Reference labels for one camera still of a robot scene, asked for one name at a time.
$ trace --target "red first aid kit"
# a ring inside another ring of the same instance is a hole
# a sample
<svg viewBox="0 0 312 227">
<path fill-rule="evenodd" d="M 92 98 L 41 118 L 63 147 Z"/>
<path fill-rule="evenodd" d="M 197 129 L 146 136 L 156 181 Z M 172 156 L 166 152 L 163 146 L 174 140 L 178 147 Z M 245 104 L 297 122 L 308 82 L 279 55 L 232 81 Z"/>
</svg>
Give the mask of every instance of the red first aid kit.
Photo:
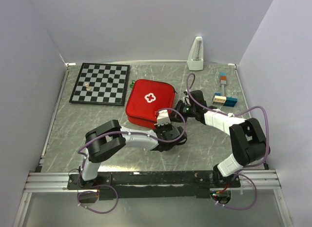
<svg viewBox="0 0 312 227">
<path fill-rule="evenodd" d="M 170 84 L 139 79 L 130 94 L 126 114 L 128 120 L 143 127 L 155 129 L 157 123 L 155 112 L 172 107 L 176 91 Z"/>
</svg>

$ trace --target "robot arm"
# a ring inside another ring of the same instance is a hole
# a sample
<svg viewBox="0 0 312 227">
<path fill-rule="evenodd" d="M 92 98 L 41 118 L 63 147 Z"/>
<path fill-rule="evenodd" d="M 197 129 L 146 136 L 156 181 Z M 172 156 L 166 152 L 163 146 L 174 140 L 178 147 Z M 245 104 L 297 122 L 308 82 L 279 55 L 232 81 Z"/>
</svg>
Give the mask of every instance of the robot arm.
<svg viewBox="0 0 312 227">
<path fill-rule="evenodd" d="M 202 105 L 207 106 L 202 91 L 192 91 L 191 95 Z M 221 112 L 214 106 L 208 108 Z M 207 111 L 194 103 L 188 96 L 180 100 L 175 109 L 181 113 L 185 121 L 187 121 L 188 117 L 194 117 L 197 121 L 215 127 L 230 136 L 232 154 L 214 166 L 216 181 L 224 180 L 244 166 L 264 157 L 266 138 L 257 119 L 250 118 L 246 120 L 234 117 L 232 113 L 226 115 L 224 112 L 220 114 Z M 172 112 L 171 121 L 181 122 L 181 119 L 175 112 Z"/>
<path fill-rule="evenodd" d="M 183 132 L 182 127 L 172 127 L 169 118 L 166 118 L 166 115 L 168 115 L 166 112 L 167 111 L 159 113 L 159 117 L 157 118 L 158 125 L 155 130 L 133 130 L 120 126 L 117 120 L 111 120 L 88 132 L 86 134 L 86 143 L 108 132 L 124 131 L 129 132 L 129 134 L 106 136 L 94 141 L 88 146 L 86 150 L 87 159 L 81 173 L 82 182 L 95 179 L 98 176 L 98 169 L 101 163 L 111 158 L 122 148 L 138 147 L 162 152 L 172 149 L 175 145 L 184 144 L 187 140 L 186 133 L 173 143 L 163 143 L 157 139 L 146 136 L 150 135 L 168 141 L 177 138 Z M 144 133 L 144 135 L 131 134 L 131 132 Z"/>
</svg>

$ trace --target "orange block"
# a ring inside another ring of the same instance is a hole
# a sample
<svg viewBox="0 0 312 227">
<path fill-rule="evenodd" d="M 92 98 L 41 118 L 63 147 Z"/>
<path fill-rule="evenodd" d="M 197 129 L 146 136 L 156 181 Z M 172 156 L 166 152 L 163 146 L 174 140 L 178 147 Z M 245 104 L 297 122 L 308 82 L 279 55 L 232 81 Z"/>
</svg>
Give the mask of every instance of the orange block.
<svg viewBox="0 0 312 227">
<path fill-rule="evenodd" d="M 226 76 L 221 76 L 219 81 L 226 81 Z"/>
</svg>

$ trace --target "green object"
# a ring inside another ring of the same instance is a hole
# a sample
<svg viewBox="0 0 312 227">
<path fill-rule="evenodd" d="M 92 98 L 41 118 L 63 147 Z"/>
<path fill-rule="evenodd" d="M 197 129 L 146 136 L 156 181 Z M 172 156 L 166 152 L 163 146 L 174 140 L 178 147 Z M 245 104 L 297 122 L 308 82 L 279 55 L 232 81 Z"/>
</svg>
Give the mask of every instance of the green object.
<svg viewBox="0 0 312 227">
<path fill-rule="evenodd" d="M 134 80 L 132 80 L 131 84 L 130 84 L 130 88 L 133 88 L 133 86 L 135 85 L 135 82 Z"/>
</svg>

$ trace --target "black base bar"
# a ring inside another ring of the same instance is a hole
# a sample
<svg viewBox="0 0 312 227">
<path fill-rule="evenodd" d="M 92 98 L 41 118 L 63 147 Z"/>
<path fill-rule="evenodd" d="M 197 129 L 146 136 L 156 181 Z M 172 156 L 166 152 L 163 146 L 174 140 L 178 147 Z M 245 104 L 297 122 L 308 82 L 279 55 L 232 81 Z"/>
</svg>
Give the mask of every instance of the black base bar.
<svg viewBox="0 0 312 227">
<path fill-rule="evenodd" d="M 210 189 L 224 188 L 230 181 L 230 187 L 240 187 L 239 179 L 213 181 L 213 171 L 159 171 L 159 172 L 99 172 L 95 180 L 86 182 L 83 188 L 77 185 L 77 174 L 71 174 L 69 190 L 90 189 L 95 185 L 111 185 L 119 198 L 156 198 L 186 197 L 210 198 Z M 103 187 L 99 191 L 99 200 L 111 200 L 115 193 Z"/>
</svg>

